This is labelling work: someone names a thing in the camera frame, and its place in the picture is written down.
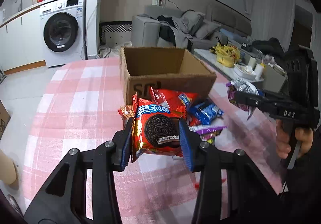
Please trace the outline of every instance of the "pink checkered tablecloth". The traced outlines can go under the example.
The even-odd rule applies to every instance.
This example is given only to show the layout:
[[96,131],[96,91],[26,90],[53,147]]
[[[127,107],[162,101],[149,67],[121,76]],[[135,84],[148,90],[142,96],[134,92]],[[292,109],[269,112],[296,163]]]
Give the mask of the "pink checkered tablecloth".
[[[248,114],[227,99],[227,79],[216,74],[210,98],[225,114],[215,124],[228,126],[216,138],[216,147],[231,152],[244,149],[279,192],[275,128],[258,110],[246,121]],[[95,149],[122,129],[117,109],[123,104],[119,58],[74,62],[56,71],[39,103],[28,137],[22,178],[26,207],[69,149]],[[114,176],[123,223],[191,221],[197,176],[188,171],[182,159],[143,154]],[[222,186],[225,193],[226,182]],[[86,212],[92,218],[90,187],[89,172]]]

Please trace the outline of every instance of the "white cabinet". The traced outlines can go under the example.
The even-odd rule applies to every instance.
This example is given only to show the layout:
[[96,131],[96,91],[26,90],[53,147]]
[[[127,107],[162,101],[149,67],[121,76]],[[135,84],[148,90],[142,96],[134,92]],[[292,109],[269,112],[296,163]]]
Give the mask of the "white cabinet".
[[10,21],[7,27],[6,54],[9,69],[28,64],[26,46],[22,42],[21,17]]
[[0,28],[0,68],[2,71],[8,70],[7,62],[7,31],[6,26]]
[[32,10],[22,16],[21,44],[25,46],[28,63],[44,60],[43,31],[40,31],[39,9]]
[[39,9],[0,28],[0,66],[3,71],[44,60]]

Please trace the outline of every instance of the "blue snack package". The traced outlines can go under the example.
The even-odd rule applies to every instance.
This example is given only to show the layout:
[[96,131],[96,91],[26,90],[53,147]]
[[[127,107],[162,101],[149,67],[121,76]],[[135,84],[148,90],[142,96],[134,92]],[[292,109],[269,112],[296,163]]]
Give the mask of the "blue snack package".
[[201,104],[190,107],[188,112],[200,120],[203,125],[210,125],[217,116],[224,114],[224,111],[208,99]]

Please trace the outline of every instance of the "storage box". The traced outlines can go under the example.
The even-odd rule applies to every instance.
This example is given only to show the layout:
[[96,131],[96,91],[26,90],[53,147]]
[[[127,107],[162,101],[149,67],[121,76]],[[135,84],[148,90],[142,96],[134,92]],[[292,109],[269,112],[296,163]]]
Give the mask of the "storage box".
[[5,107],[3,106],[0,100],[0,139],[2,137],[4,129],[7,127],[9,120],[10,120],[10,115],[8,114],[7,110],[5,109]]
[[184,49],[124,47],[120,53],[120,78],[125,104],[132,104],[136,92],[150,99],[149,86],[198,93],[206,99],[216,74]]

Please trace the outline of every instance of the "human hand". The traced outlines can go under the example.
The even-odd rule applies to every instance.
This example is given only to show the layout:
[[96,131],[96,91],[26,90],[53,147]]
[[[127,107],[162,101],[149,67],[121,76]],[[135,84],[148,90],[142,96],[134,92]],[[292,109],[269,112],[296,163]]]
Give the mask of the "human hand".
[[[298,158],[306,154],[312,147],[313,142],[313,131],[308,128],[297,128],[295,129],[295,137],[297,140],[302,141],[301,148],[298,154]],[[291,151],[289,145],[290,136],[284,132],[282,128],[282,121],[276,121],[276,153],[282,159],[288,157],[288,153]]]

